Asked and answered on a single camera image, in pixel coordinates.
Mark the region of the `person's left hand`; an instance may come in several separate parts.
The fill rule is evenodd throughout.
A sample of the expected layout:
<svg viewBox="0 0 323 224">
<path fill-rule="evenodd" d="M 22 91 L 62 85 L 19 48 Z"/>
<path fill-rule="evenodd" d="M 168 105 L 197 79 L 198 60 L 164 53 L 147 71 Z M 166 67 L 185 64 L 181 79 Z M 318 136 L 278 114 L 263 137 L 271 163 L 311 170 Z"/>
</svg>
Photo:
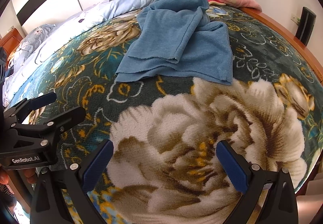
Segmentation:
<svg viewBox="0 0 323 224">
<path fill-rule="evenodd" d="M 15 173 L 13 171 L 6 171 L 2 165 L 0 168 L 1 171 L 1 184 L 8 185 L 9 180 L 14 181 L 20 178 L 20 173 Z M 36 174 L 35 168 L 23 169 L 20 172 L 24 175 L 22 179 L 25 179 L 29 184 L 35 184 L 37 182 L 38 176 Z"/>
</svg>

